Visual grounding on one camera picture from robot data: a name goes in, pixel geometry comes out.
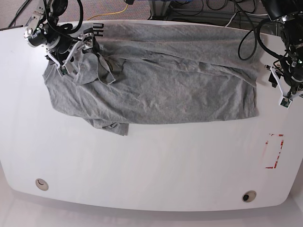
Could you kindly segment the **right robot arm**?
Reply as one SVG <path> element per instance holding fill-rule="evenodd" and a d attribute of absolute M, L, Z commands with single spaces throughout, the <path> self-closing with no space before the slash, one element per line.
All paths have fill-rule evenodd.
<path fill-rule="evenodd" d="M 31 21 L 24 33 L 24 38 L 31 47 L 44 46 L 46 58 L 56 65 L 59 73 L 66 75 L 74 71 L 72 62 L 78 52 L 91 52 L 98 55 L 99 44 L 96 41 L 93 28 L 84 30 L 78 37 L 72 34 L 78 32 L 84 19 L 82 2 L 77 1 L 80 9 L 80 19 L 76 26 L 70 23 L 59 25 L 59 16 L 67 9 L 67 0 L 41 0 L 32 14 Z"/>

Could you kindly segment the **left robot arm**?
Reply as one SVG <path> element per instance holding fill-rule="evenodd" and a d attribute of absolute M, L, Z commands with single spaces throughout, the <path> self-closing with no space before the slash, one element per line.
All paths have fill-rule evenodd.
<path fill-rule="evenodd" d="M 285 45 L 285 54 L 279 55 L 260 46 L 275 57 L 281 68 L 276 68 L 278 77 L 283 77 L 290 91 L 286 95 L 291 99 L 303 94 L 303 2 L 301 0 L 263 0 L 262 4 L 267 11 L 268 19 L 262 20 L 259 25 L 277 22 L 279 36 Z"/>

